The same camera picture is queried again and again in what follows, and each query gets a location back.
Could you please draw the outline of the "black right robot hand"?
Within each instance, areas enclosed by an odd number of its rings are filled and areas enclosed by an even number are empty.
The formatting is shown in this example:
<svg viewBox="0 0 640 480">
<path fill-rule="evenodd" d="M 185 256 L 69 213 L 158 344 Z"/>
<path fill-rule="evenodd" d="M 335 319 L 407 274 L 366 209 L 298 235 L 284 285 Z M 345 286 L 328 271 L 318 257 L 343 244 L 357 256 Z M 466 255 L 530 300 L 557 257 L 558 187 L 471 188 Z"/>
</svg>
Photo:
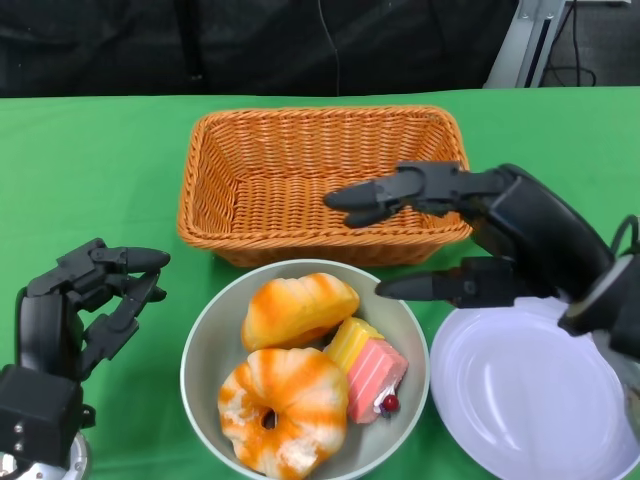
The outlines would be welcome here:
<svg viewBox="0 0 640 480">
<path fill-rule="evenodd" d="M 484 257 L 448 270 L 419 272 L 378 284 L 378 296 L 447 301 L 457 308 L 506 307 L 519 297 L 577 300 L 612 266 L 614 255 L 572 207 L 510 164 L 469 172 L 455 162 L 403 162 L 390 176 L 325 195 L 351 229 L 405 208 L 443 217 L 458 213 Z"/>
</svg>

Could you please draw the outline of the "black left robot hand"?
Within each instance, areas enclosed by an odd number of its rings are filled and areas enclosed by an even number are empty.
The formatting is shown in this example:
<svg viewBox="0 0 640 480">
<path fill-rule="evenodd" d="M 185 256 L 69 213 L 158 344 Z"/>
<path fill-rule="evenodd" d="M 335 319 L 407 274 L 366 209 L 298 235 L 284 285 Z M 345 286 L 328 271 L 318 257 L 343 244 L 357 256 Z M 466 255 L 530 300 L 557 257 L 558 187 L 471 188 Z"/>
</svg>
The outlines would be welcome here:
<svg viewBox="0 0 640 480">
<path fill-rule="evenodd" d="M 19 365 L 81 382 L 111 360 L 139 328 L 138 316 L 166 292 L 157 286 L 170 255 L 143 247 L 109 248 L 96 238 L 57 259 L 16 304 Z"/>
</svg>

